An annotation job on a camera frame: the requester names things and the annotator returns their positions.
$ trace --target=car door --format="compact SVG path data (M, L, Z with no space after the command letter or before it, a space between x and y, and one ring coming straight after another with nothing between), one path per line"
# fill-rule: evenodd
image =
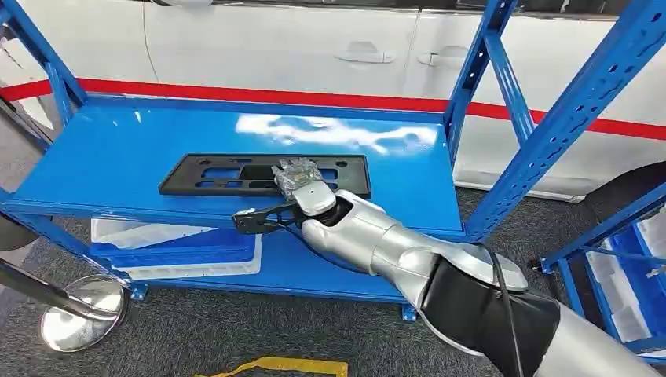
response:
M613 19L536 16L513 16L502 41L528 106L548 111L613 26ZM424 12L414 43L414 54L420 59L408 66L407 96L449 98L479 20L479 14ZM663 161L666 128L657 135L638 132L637 137L627 136L626 128L654 130L666 124L666 108L658 95L666 85L666 77L658 72L665 68L666 52L661 51L600 115L630 123L605 123L595 127L603 132L585 132L540 180L533 194L580 200L629 170ZM490 65L473 102L504 106ZM458 185L489 189L518 150L510 122L498 119L496 112L495 106L486 108L483 116L466 117L454 169Z
M146 40L169 84L398 95L416 9L146 4Z

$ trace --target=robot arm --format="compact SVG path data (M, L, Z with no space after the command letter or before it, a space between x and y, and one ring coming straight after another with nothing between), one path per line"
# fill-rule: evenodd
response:
M504 375L518 375L514 340L488 250L407 229L377 205L322 181L293 191L302 235L363 272L392 283L442 341L485 355ZM246 232L261 218L235 217ZM520 268L497 256L514 317L524 376L657 377L657 372L560 302L528 289Z

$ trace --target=blue plastic crate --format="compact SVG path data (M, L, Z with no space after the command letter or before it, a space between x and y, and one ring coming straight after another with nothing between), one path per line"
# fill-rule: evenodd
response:
M610 243L616 251L652 256L635 224L611 236ZM652 336L666 335L666 321L663 320L666 316L666 280L663 274L648 278L646 274L657 265L622 257L618 260L636 294L650 333Z
M255 238L235 229L215 229L138 249L93 243L90 253L108 259L117 269L249 262L254 258Z

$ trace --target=blue shelf post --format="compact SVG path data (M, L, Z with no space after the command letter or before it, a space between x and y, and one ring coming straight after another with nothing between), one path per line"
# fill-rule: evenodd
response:
M76 107L83 106L87 99L86 91L79 85L74 75L16 0L0 0L0 20L2 21L0 24L7 23L9 29L49 76L60 121L63 126L66 126L72 117L70 101Z
M497 38L502 35L517 3L518 0L489 0L485 6L477 33L444 113L443 124L448 150L451 152L451 164L456 161L465 111L490 59L484 39L488 35L496 35Z
M633 221L640 219L643 215L660 207L666 203L666 183L662 183L652 191L648 192L634 203L629 204L601 224L595 226L591 231L586 232L577 240L563 247L561 250L549 254L546 258L541 258L541 269L544 273L552 273L553 266L562 259L569 259L574 254L581 253L586 247L592 247L602 242L605 238L620 231Z
M666 2L634 0L534 128L500 36L514 2L489 1L445 113L452 158L464 113L488 61L493 62L520 149L466 223L483 240L666 42Z

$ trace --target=white car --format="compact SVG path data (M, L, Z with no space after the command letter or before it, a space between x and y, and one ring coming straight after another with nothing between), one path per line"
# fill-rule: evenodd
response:
M392 2L392 9L361 7L385 6L362 0L324 1L329 5L318 7L160 3L165 2L180 5L20 0L76 77L111 80L95 82L97 88L148 82L158 83L151 88L160 93L164 84L213 86L245 88L244 95L257 98L262 95L257 90L283 90L297 92L304 104L326 103L328 96L321 93L349 104L359 103L354 95L368 95L390 98L361 105L378 101L421 111L444 108L480 18L478 11L421 9L414 6L418 1L407 8ZM330 6L350 3L358 6ZM531 3L557 9L564 2ZM503 43L531 109L549 110L614 22L612 15L581 17L521 13L511 18ZM17 39L2 41L2 48L0 81L7 86L46 78ZM664 71L662 50L531 195L579 201L623 173L665 161ZM489 68L466 117L454 169L460 186L489 189L518 149L493 75ZM178 88L171 86L168 95L177 95ZM34 98L19 102L41 124L54 119Z

